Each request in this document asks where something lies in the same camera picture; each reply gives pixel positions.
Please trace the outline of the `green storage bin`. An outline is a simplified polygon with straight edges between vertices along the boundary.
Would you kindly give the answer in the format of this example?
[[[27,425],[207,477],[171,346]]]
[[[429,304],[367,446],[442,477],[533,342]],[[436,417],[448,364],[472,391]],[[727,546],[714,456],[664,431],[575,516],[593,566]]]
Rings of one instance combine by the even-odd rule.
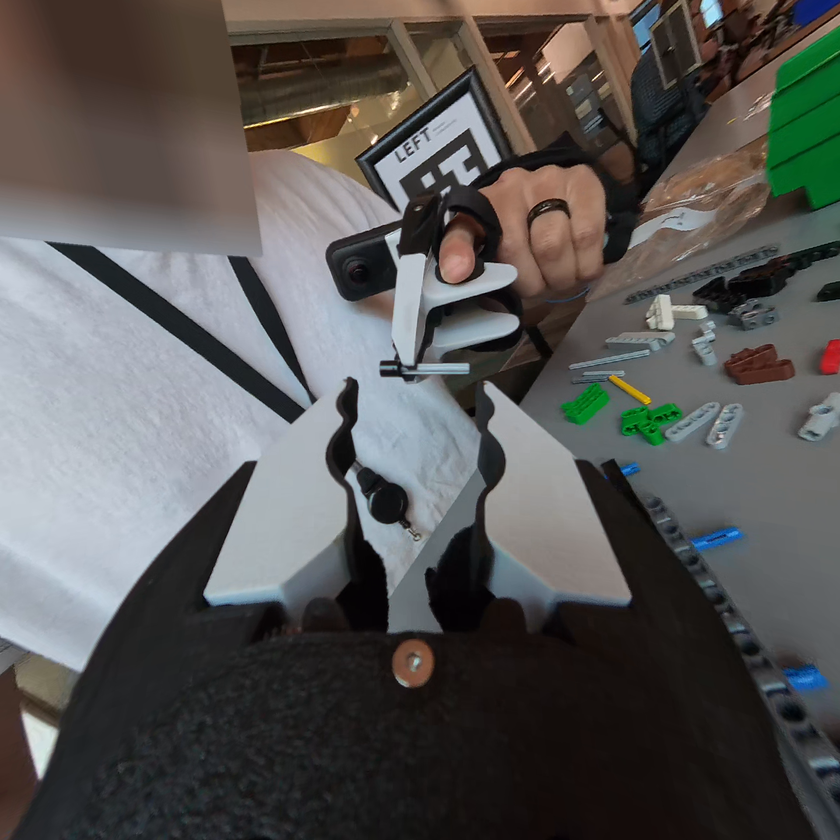
[[[766,172],[774,196],[804,190],[812,209],[839,199],[839,31],[778,70]]]

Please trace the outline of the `light grey lego axle connector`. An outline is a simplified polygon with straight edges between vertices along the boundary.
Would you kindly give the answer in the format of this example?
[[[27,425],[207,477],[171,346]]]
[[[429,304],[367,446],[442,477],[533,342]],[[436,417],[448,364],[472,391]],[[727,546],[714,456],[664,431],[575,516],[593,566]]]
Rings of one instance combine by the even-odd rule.
[[[808,417],[797,436],[809,443],[817,443],[839,426],[839,393],[832,392],[819,404],[811,406]]]

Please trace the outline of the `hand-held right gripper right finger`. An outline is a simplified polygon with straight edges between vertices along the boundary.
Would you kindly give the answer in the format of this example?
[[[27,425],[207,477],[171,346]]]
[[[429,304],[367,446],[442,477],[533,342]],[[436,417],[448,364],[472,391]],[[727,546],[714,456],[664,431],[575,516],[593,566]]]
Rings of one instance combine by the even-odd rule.
[[[484,489],[476,582],[522,607],[625,607],[631,592],[572,453],[489,382],[476,392]]]

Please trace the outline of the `green ribbed lego piece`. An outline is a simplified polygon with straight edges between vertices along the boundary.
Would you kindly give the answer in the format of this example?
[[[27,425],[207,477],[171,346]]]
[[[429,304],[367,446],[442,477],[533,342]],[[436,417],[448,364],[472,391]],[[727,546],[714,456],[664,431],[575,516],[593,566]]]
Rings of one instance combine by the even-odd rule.
[[[573,401],[561,404],[565,420],[576,426],[588,424],[610,402],[609,394],[598,382],[588,384]]]

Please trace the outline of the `green lego cross connector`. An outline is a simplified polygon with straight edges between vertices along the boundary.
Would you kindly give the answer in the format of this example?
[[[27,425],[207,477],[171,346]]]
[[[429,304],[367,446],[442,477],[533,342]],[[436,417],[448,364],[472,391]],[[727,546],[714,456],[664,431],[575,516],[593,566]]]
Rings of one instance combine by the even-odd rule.
[[[677,423],[683,416],[682,410],[673,403],[656,408],[640,406],[621,414],[620,431],[622,436],[641,435],[650,445],[659,446],[665,442],[662,427]]]

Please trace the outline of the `white lego connector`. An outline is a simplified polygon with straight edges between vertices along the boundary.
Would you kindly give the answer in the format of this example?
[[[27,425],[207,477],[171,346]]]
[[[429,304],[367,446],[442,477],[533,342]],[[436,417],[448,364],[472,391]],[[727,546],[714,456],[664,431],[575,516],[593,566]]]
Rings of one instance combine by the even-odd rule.
[[[646,324],[651,331],[670,332],[677,321],[704,321],[708,317],[709,311],[705,306],[674,304],[669,295],[659,294],[647,310]]]

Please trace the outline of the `thin light grey lego liftarm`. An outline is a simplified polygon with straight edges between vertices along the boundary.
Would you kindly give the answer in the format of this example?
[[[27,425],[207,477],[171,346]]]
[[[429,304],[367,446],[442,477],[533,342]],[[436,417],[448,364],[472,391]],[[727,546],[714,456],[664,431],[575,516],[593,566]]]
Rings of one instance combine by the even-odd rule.
[[[723,450],[730,445],[733,435],[739,428],[744,416],[744,408],[740,403],[730,403],[722,407],[714,420],[706,438],[707,446]]]
[[[668,427],[663,432],[665,440],[673,444],[684,441],[688,436],[716,420],[720,411],[721,405],[718,402],[705,403],[693,412],[683,416],[671,427]]]

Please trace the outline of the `long dark grey lego beam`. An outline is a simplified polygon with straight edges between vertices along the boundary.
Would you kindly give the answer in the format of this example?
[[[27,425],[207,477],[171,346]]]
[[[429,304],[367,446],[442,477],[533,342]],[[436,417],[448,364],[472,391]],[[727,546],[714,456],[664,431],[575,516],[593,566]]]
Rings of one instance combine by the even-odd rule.
[[[650,520],[717,612],[773,721],[785,771],[817,837],[839,838],[838,749],[684,533],[674,512],[659,497],[634,489],[615,460],[602,463],[601,470],[614,488]]]

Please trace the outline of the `brown lego piece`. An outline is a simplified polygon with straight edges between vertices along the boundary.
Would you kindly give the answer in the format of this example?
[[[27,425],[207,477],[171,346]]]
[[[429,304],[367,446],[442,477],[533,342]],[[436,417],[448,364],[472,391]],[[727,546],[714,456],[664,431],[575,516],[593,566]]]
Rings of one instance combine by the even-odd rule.
[[[780,358],[772,343],[734,353],[723,364],[723,370],[738,385],[784,382],[795,376],[793,362]]]

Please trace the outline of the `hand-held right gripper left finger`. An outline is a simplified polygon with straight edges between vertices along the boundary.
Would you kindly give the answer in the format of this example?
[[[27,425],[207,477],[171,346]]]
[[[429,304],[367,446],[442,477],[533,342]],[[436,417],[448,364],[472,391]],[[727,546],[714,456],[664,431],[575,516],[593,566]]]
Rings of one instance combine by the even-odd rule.
[[[257,461],[205,585],[209,605],[305,607],[336,597],[350,582],[343,547],[348,497],[328,466],[349,384],[319,399]]]

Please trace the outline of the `black framed marker sign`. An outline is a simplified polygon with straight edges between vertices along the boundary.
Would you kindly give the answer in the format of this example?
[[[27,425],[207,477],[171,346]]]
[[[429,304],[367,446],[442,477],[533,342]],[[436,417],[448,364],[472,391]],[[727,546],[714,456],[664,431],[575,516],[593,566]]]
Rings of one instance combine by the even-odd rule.
[[[419,194],[473,184],[512,155],[496,108],[471,67],[355,162],[372,191],[401,214]]]

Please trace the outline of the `person's left hand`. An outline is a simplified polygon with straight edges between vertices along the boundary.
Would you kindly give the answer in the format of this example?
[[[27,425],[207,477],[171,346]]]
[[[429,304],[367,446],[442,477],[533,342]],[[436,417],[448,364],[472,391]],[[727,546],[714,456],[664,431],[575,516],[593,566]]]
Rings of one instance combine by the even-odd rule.
[[[601,275],[606,195],[590,166],[518,167],[479,191],[500,223],[494,260],[516,269],[521,298],[571,295]]]

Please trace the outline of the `grey lego axle black bush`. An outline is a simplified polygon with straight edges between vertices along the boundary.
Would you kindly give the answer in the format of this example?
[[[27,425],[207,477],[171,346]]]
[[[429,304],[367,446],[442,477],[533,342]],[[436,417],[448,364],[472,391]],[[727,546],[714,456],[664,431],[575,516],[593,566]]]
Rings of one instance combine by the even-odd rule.
[[[415,383],[430,376],[469,375],[470,363],[420,363],[409,365],[399,358],[383,360],[379,363],[379,373],[382,378],[399,379],[403,382]]]

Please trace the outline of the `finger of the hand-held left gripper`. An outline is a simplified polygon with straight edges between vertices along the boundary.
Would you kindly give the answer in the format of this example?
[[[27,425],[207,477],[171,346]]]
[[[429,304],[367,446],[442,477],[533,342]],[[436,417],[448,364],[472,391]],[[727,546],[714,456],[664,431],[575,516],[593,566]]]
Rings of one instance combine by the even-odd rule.
[[[392,345],[402,366],[414,369],[426,329],[424,282],[434,256],[411,254],[397,261],[392,310]]]

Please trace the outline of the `yellow lego axle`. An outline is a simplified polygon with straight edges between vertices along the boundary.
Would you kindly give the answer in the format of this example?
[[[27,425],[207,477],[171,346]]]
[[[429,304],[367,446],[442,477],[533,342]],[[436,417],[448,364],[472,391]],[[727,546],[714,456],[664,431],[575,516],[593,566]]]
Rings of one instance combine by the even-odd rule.
[[[649,395],[628,384],[622,377],[612,374],[607,378],[607,381],[644,406],[649,406],[652,402],[652,398]]]

